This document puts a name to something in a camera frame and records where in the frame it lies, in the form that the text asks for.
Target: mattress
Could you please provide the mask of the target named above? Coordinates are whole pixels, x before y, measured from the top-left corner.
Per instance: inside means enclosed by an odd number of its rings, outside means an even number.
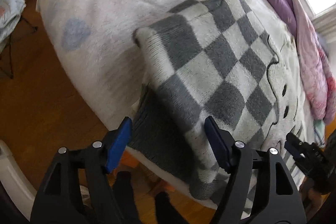
[[[140,98],[145,67],[140,50],[132,39],[133,31],[162,18],[182,1],[38,0],[37,10],[64,70],[109,130],[117,128],[124,116],[134,115],[134,105]],[[293,39],[266,0],[245,1],[272,37],[293,75],[304,138],[313,141],[312,117],[309,103],[305,100]],[[158,176],[190,196],[186,183],[158,168],[140,152],[127,149]],[[295,177],[297,185],[302,178],[302,175]],[[216,208],[209,200],[197,201]]]

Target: gray checkered pattern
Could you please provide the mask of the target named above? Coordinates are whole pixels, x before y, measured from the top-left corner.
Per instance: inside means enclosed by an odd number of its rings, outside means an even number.
[[[220,128],[255,149],[277,121],[267,72],[278,56],[269,35],[243,0],[186,0],[138,29],[135,38],[151,85],[196,156],[190,193],[208,199],[228,176],[218,173],[205,118],[213,116]]]

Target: person's hand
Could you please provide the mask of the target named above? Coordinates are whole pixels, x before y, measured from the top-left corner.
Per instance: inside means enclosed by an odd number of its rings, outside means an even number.
[[[321,208],[323,204],[323,198],[321,193],[317,192],[312,188],[314,185],[313,181],[309,178],[305,178],[300,185],[299,193],[302,202],[305,206],[305,213],[307,221],[309,221]]]

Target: pink comforter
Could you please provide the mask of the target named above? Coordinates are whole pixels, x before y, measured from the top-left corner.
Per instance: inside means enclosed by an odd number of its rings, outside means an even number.
[[[331,123],[336,113],[336,81],[313,24],[299,0],[268,2],[295,37],[300,75],[313,117]]]

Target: white curved furniture leg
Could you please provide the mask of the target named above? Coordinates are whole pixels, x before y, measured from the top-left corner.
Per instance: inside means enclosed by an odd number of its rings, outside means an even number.
[[[1,140],[0,181],[16,207],[30,220],[36,190],[22,173],[8,146]]]

